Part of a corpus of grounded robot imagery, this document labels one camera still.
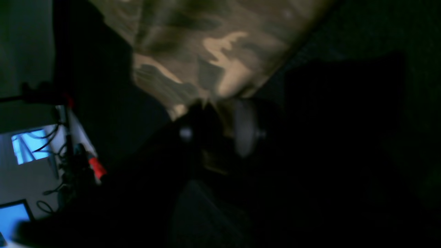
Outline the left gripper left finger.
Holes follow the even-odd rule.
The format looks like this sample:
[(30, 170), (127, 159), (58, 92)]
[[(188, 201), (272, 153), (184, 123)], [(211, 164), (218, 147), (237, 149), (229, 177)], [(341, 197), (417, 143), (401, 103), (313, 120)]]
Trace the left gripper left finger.
[(213, 106), (197, 103), (109, 171), (100, 186), (46, 218), (20, 222), (14, 242), (32, 248), (165, 248), (187, 183), (203, 170), (200, 145), (221, 127)]

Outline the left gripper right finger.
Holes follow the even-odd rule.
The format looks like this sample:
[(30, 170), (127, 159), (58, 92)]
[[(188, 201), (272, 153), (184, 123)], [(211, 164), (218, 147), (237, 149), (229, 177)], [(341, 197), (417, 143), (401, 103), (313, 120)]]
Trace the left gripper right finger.
[(233, 195), (259, 248), (439, 248), (440, 208), (422, 202), (388, 146), (403, 127), (398, 52), (310, 61), (285, 75), (283, 109), (238, 103)]

